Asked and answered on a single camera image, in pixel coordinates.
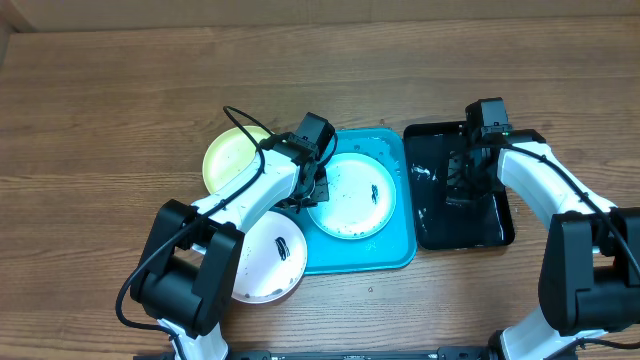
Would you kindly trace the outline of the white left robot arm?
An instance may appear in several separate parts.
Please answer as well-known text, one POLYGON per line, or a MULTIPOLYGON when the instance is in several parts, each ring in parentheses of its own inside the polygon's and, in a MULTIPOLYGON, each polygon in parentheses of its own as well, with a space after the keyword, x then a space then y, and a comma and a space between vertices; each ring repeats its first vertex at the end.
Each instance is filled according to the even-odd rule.
POLYGON ((119 294, 140 303, 173 345, 171 359, 226 359, 217 327, 231 300, 246 233, 272 207, 305 208, 328 198, 324 166, 334 133, 273 135, 253 163, 192 205, 158 211, 136 269, 119 294))

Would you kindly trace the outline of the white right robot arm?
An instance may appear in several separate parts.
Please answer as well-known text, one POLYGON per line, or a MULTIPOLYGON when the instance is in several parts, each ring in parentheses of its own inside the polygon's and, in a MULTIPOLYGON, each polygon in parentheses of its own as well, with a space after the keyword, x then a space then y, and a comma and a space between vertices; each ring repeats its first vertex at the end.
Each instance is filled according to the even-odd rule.
POLYGON ((533 130, 470 139, 449 155, 447 189, 460 200, 495 190, 517 193, 548 231, 538 280, 538 306, 496 332, 488 359, 574 359, 639 322, 639 210, 592 192, 533 130))

